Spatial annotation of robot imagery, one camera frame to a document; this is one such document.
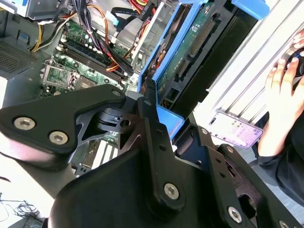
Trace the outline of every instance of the black plastic arm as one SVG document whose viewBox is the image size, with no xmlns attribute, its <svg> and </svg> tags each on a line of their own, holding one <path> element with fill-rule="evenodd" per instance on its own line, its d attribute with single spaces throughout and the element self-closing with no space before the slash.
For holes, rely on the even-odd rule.
<svg viewBox="0 0 304 228">
<path fill-rule="evenodd" d="M 125 101 L 126 96 L 118 88 L 103 85 L 3 108 L 0 151 L 44 169 L 62 169 L 78 146 L 107 133 L 95 125 L 89 126 L 93 117 L 106 108 L 122 107 Z M 20 117 L 33 123 L 22 122 Z M 20 129 L 31 124 L 34 124 L 31 129 Z M 50 140 L 53 132 L 64 133 L 67 142 L 53 143 Z M 57 137 L 58 141 L 64 140 L 62 135 Z"/>
</svg>

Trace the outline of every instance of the motherboard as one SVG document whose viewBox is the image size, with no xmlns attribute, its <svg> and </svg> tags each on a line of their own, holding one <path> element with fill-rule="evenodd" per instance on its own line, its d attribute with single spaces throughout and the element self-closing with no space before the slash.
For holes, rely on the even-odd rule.
<svg viewBox="0 0 304 228">
<path fill-rule="evenodd" d="M 124 56 L 129 50 L 120 45 L 113 50 Z M 93 86 L 111 84 L 122 90 L 136 91 L 137 83 L 119 69 L 108 72 L 111 60 L 93 47 L 92 40 L 76 22 L 69 21 L 63 28 L 60 42 L 50 59 L 44 62 L 40 76 L 43 79 L 41 98 L 69 93 Z M 90 171 L 101 145 L 111 145 L 117 150 L 118 134 L 109 133 L 102 139 L 93 140 L 79 147 L 72 159 L 75 175 Z"/>
</svg>

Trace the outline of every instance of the yellow wire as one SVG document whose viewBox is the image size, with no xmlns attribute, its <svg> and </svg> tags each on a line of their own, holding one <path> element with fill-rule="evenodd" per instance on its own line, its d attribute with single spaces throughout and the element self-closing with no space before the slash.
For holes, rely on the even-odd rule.
<svg viewBox="0 0 304 228">
<path fill-rule="evenodd" d="M 39 45 L 42 41 L 42 25 L 38 25 L 38 27 L 39 27 L 39 37 L 38 37 L 37 43 L 36 43 L 34 49 L 32 50 L 32 52 L 36 51 L 36 49 L 39 47 Z"/>
<path fill-rule="evenodd" d="M 138 4 L 140 4 L 141 6 L 146 6 L 146 5 L 147 5 L 147 3 L 141 2 L 141 1 L 139 1 L 139 0 L 136 0 L 136 2 L 137 2 Z"/>
</svg>

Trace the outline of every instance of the orange wire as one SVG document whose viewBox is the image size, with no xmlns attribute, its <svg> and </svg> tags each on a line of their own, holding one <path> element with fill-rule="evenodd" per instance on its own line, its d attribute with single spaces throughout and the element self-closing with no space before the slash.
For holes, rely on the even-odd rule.
<svg viewBox="0 0 304 228">
<path fill-rule="evenodd" d="M 88 7 L 93 7 L 94 9 L 98 10 L 99 13 L 101 14 L 102 18 L 104 19 L 104 22 L 105 22 L 104 23 L 104 25 L 105 25 L 105 42 L 106 42 L 106 44 L 109 44 L 109 38 L 108 38 L 109 26 L 108 26 L 108 20 L 106 19 L 105 14 L 102 12 L 102 10 L 98 6 L 88 5 Z"/>
</svg>

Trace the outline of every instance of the black sleeve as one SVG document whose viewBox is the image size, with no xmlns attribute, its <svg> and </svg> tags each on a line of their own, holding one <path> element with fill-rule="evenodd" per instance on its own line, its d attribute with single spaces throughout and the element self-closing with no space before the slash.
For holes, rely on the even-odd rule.
<svg viewBox="0 0 304 228">
<path fill-rule="evenodd" d="M 292 145 L 286 146 L 279 155 L 259 156 L 258 164 L 287 196 L 304 207 L 304 161 Z"/>
</svg>

